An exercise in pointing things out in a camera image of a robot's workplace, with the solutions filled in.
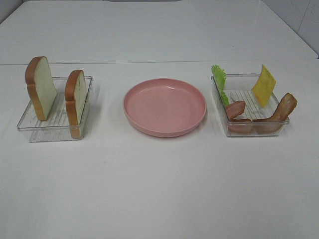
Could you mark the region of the clear plastic tray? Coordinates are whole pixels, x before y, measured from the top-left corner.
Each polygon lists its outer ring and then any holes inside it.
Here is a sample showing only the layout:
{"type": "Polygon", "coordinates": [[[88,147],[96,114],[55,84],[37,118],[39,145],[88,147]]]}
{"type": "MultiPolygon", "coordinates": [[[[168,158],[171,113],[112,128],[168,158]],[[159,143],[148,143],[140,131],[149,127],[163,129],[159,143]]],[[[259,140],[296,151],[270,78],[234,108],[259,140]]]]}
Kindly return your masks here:
{"type": "Polygon", "coordinates": [[[57,96],[46,121],[38,120],[32,102],[28,103],[17,124],[17,130],[22,132],[29,142],[80,140],[84,137],[87,115],[94,99],[93,77],[85,77],[87,93],[79,125],[69,124],[64,97],[67,79],[67,77],[53,77],[57,96]]]}
{"type": "Polygon", "coordinates": [[[252,87],[259,78],[259,74],[227,74],[224,93],[229,103],[244,101],[244,112],[235,119],[230,120],[226,113],[226,107],[220,95],[215,76],[211,76],[212,93],[217,106],[217,110],[223,125],[225,134],[228,137],[254,137],[254,136],[277,136],[290,119],[275,122],[255,122],[254,120],[266,119],[273,115],[279,100],[274,94],[270,96],[265,107],[261,107],[257,101],[252,87]]]}

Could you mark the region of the pink round plate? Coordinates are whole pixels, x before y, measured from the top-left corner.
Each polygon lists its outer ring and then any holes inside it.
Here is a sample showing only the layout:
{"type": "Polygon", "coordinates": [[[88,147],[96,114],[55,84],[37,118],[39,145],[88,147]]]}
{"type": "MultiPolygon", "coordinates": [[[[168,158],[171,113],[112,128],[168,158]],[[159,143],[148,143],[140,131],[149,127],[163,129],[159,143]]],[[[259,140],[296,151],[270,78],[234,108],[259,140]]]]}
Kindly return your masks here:
{"type": "Polygon", "coordinates": [[[187,82],[158,78],[133,86],[124,96],[123,110],[135,129],[156,137],[177,137],[200,125],[207,102],[187,82]]]}

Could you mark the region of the yellow cheese slice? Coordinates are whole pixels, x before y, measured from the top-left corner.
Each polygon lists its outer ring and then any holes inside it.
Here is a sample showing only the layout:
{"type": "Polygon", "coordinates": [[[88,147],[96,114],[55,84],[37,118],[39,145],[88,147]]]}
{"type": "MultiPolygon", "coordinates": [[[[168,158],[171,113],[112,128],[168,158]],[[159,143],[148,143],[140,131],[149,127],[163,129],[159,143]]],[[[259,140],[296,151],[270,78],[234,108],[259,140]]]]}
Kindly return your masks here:
{"type": "Polygon", "coordinates": [[[257,99],[259,105],[264,108],[269,99],[270,96],[273,93],[273,90],[276,85],[276,80],[271,74],[271,72],[268,70],[268,68],[262,64],[262,70],[259,75],[259,78],[252,88],[252,92],[255,95],[255,98],[257,99]]]}

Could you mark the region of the bread slice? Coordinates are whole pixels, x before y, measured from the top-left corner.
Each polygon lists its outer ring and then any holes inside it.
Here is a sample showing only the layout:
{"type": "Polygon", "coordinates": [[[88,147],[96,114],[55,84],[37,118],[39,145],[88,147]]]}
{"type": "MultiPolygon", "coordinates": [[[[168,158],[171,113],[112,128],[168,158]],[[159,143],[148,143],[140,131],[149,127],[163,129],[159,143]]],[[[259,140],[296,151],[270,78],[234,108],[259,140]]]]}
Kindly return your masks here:
{"type": "Polygon", "coordinates": [[[29,62],[25,71],[25,82],[38,120],[46,121],[57,90],[45,56],[34,57],[29,62]]]}
{"type": "Polygon", "coordinates": [[[66,112],[71,126],[73,139],[81,138],[80,122],[86,101],[87,88],[83,70],[74,70],[70,73],[65,86],[66,112]]]}

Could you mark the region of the clear left plastic tray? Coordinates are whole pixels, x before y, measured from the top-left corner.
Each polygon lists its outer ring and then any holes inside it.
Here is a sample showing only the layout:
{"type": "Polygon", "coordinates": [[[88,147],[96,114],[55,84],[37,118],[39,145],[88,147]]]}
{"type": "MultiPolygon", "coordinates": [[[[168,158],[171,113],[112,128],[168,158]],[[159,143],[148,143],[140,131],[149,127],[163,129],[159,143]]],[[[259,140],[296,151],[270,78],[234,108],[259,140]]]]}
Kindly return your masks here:
{"type": "Polygon", "coordinates": [[[84,137],[87,115],[94,99],[93,77],[85,77],[87,93],[79,125],[69,124],[64,97],[67,79],[67,77],[53,77],[57,96],[46,121],[38,120],[32,102],[28,103],[17,124],[17,130],[22,132],[29,142],[80,140],[84,137]]]}

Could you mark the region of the clear right plastic tray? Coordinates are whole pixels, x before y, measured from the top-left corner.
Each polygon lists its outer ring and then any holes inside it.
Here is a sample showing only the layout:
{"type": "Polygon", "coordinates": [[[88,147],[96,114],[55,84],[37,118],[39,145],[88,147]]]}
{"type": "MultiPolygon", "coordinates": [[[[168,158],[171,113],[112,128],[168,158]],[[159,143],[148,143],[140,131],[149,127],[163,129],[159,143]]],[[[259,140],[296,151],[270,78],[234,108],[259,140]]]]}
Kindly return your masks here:
{"type": "Polygon", "coordinates": [[[257,101],[252,87],[259,78],[259,74],[227,74],[224,93],[229,103],[244,101],[244,112],[235,119],[230,120],[226,113],[226,107],[220,95],[215,76],[211,76],[212,93],[217,106],[217,110],[223,125],[225,134],[228,137],[254,137],[254,136],[277,136],[290,119],[275,122],[255,122],[254,120],[266,119],[273,115],[279,100],[274,94],[270,96],[265,107],[261,107],[257,101]]]}

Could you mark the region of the green lettuce leaf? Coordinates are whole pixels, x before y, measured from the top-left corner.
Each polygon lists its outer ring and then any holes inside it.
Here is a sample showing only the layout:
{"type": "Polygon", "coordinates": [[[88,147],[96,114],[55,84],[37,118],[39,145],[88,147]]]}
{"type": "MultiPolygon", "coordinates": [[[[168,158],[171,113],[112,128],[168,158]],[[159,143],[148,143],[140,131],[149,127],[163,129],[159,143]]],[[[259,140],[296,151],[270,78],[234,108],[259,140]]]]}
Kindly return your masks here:
{"type": "Polygon", "coordinates": [[[226,84],[226,73],[225,70],[222,69],[219,65],[212,65],[211,71],[215,79],[215,83],[217,85],[217,89],[219,91],[220,97],[222,99],[222,102],[224,106],[229,105],[228,97],[226,96],[224,92],[224,87],[226,84]]]}

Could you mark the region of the bacon strip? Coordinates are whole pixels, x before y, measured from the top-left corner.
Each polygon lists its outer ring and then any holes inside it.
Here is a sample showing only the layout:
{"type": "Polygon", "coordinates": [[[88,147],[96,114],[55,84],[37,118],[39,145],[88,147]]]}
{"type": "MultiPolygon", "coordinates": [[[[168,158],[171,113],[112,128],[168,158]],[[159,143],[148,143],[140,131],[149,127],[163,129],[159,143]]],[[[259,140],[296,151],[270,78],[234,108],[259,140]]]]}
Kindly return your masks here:
{"type": "Polygon", "coordinates": [[[238,116],[242,115],[245,110],[246,103],[244,101],[235,101],[229,104],[226,109],[226,114],[229,121],[232,123],[228,124],[228,129],[231,132],[239,134],[249,134],[253,131],[251,125],[239,125],[237,123],[251,123],[252,121],[248,118],[237,119],[238,116]]]}
{"type": "Polygon", "coordinates": [[[266,133],[275,133],[279,131],[283,124],[279,122],[286,121],[290,113],[297,106],[296,98],[290,94],[286,93],[279,104],[277,105],[276,110],[271,117],[265,119],[254,119],[253,122],[257,122],[258,125],[255,126],[255,130],[259,134],[266,133]]]}

